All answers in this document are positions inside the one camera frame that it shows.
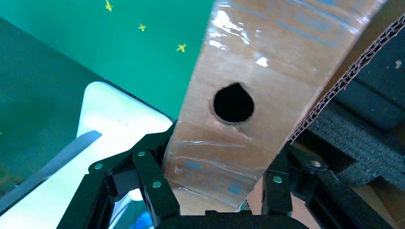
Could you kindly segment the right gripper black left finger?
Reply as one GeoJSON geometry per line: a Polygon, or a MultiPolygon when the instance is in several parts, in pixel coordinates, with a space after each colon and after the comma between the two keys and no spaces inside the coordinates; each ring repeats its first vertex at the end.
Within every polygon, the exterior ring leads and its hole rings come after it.
{"type": "Polygon", "coordinates": [[[129,150],[91,164],[57,227],[107,229],[115,202],[139,189],[154,228],[177,228],[180,205],[161,169],[173,131],[146,134],[129,150]]]}

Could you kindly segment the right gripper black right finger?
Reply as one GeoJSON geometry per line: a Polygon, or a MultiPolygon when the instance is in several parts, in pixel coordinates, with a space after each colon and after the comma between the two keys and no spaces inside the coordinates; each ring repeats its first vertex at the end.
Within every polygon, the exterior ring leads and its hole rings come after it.
{"type": "Polygon", "coordinates": [[[274,229],[304,229],[292,218],[291,196],[322,229],[388,229],[390,225],[352,188],[340,182],[321,159],[285,146],[263,174],[262,214],[276,219],[274,229]]]}

